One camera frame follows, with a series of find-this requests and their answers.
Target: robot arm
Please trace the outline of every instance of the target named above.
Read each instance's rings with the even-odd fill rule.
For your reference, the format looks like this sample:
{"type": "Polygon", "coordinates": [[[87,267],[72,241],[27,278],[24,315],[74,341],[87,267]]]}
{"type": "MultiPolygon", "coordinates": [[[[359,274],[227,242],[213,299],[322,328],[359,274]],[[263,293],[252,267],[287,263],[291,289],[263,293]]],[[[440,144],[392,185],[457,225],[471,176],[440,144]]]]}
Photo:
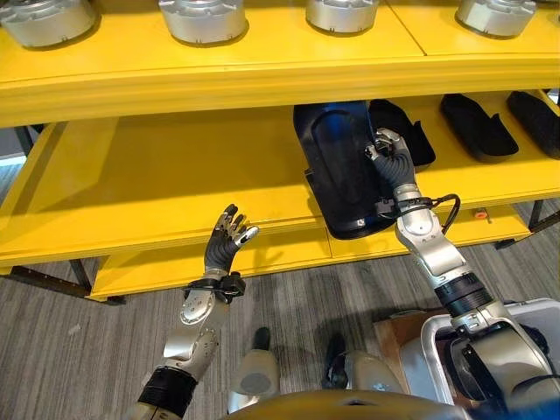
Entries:
{"type": "Polygon", "coordinates": [[[237,207],[230,205],[218,219],[206,246],[205,273],[201,280],[186,287],[179,313],[181,325],[165,343],[163,359],[125,419],[173,420],[185,414],[218,347],[218,334],[229,304],[245,291],[239,273],[229,274],[229,270],[235,253],[259,229],[246,228],[242,215],[234,220],[236,212],[237,207]]]}
{"type": "Polygon", "coordinates": [[[433,200],[418,189],[404,139],[389,129],[379,129],[366,154],[393,189],[399,241],[416,258],[451,314],[453,327],[468,339],[463,355],[481,379],[485,395],[501,401],[505,410],[558,398],[560,381],[546,356],[445,238],[449,222],[442,229],[432,206],[426,205],[433,200]],[[377,151],[387,144],[391,157],[377,151]]]}

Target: black cable connector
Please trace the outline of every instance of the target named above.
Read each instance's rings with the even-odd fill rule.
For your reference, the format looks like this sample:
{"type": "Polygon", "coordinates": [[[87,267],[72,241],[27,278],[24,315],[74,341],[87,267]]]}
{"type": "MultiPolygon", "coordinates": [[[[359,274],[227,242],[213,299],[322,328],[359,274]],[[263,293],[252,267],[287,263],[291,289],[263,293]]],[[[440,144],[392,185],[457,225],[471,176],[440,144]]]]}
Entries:
{"type": "Polygon", "coordinates": [[[385,219],[398,219],[399,217],[404,216],[405,214],[408,213],[412,213],[418,210],[431,210],[432,208],[435,208],[437,206],[439,206],[441,203],[444,203],[446,201],[450,201],[450,200],[455,200],[455,204],[453,204],[453,207],[451,208],[451,211],[449,212],[449,216],[447,216],[447,220],[445,221],[445,223],[442,225],[441,227],[441,231],[442,233],[445,235],[447,233],[447,231],[449,230],[449,228],[451,227],[451,225],[453,224],[453,222],[455,221],[455,218],[457,218],[457,214],[459,214],[459,209],[461,208],[461,198],[457,195],[457,194],[447,194],[444,195],[443,197],[439,197],[438,199],[431,199],[430,197],[418,197],[416,199],[404,199],[402,201],[399,201],[397,204],[399,207],[401,206],[418,206],[418,207],[414,207],[414,208],[410,208],[408,210],[405,210],[403,212],[397,210],[395,213],[379,213],[379,215],[385,219]]]}

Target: silver cylindrical object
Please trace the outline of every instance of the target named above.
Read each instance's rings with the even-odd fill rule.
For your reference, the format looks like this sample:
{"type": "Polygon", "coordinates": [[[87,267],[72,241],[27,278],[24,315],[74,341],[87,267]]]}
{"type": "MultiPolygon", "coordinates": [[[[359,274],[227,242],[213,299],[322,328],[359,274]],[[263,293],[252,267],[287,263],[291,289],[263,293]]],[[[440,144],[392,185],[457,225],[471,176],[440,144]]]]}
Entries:
{"type": "Polygon", "coordinates": [[[22,46],[54,46],[89,30],[97,13],[88,0],[9,0],[0,24],[22,46]]]}
{"type": "Polygon", "coordinates": [[[483,35],[512,38],[522,33],[535,12],[535,2],[527,0],[463,0],[455,18],[483,35]]]}
{"type": "Polygon", "coordinates": [[[329,32],[360,32],[374,25],[379,0],[308,0],[305,18],[329,32]]]}
{"type": "Polygon", "coordinates": [[[227,41],[247,29],[242,0],[159,0],[169,32],[196,44],[227,41]]]}

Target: yellow shelf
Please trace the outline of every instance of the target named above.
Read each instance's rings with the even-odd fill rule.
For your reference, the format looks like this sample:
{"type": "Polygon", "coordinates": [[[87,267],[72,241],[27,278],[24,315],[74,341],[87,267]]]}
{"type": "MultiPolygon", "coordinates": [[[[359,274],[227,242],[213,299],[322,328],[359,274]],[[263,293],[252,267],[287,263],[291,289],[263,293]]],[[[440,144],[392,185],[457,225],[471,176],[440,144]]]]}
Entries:
{"type": "MultiPolygon", "coordinates": [[[[438,111],[439,96],[395,100],[422,120],[437,154],[417,176],[425,195],[457,193],[464,209],[560,195],[560,161],[529,139],[506,110],[507,96],[472,96],[500,111],[519,144],[499,164],[466,153],[438,111]]],[[[322,228],[306,168],[290,107],[52,124],[0,208],[0,265],[203,243],[231,202],[263,236],[322,228]]]]}
{"type": "Polygon", "coordinates": [[[305,0],[246,0],[249,30],[243,38],[196,47],[171,37],[154,0],[94,3],[102,14],[97,31],[61,48],[26,50],[0,28],[0,127],[364,97],[549,88],[559,77],[557,22],[542,6],[518,39],[498,42],[459,29],[448,15],[441,22],[440,12],[459,2],[408,9],[406,3],[392,5],[396,14],[381,2],[371,30],[333,36],[305,22],[305,0]],[[414,18],[417,12],[425,18],[414,18]],[[439,32],[434,25],[450,28],[439,32]],[[461,37],[451,36],[454,31],[462,31],[461,37]],[[444,55],[432,52],[424,46],[422,35],[427,33],[443,33],[434,41],[451,48],[444,55]]]}
{"type": "Polygon", "coordinates": [[[455,12],[460,0],[437,0],[430,2],[429,6],[419,0],[388,0],[388,3],[427,55],[552,53],[559,60],[560,22],[557,3],[539,2],[537,13],[521,35],[511,39],[476,35],[458,24],[455,12]]]}
{"type": "MultiPolygon", "coordinates": [[[[492,223],[478,220],[463,211],[448,237],[458,246],[521,239],[529,231],[510,206],[489,208],[492,223]]],[[[203,271],[203,244],[108,257],[97,274],[90,298],[180,287],[200,278],[203,271]]],[[[378,234],[354,241],[338,241],[324,228],[268,236],[257,236],[235,258],[233,270],[245,277],[318,265],[406,253],[390,227],[378,234]]]]}

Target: gray carpet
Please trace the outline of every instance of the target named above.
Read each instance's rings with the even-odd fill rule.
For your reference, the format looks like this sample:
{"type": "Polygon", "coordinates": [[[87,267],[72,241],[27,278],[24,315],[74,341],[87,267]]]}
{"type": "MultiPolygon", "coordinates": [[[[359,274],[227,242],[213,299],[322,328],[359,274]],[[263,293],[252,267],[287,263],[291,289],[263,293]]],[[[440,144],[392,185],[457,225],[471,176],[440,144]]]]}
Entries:
{"type": "MultiPolygon", "coordinates": [[[[0,193],[16,173],[0,168],[0,193]]],[[[530,205],[519,208],[527,219],[530,205]]],[[[560,200],[550,200],[544,212],[558,208],[560,200]]],[[[555,226],[502,251],[492,245],[461,250],[500,298],[560,300],[559,239],[555,226]]],[[[68,274],[67,263],[43,270],[68,274]]],[[[167,290],[110,307],[0,278],[0,418],[120,418],[179,323],[181,303],[180,290],[167,290]]],[[[436,306],[407,256],[250,278],[246,296],[232,304],[218,353],[185,418],[225,414],[228,384],[259,326],[271,329],[287,393],[319,387],[332,332],[343,332],[350,348],[377,354],[372,321],[436,306]]]]}

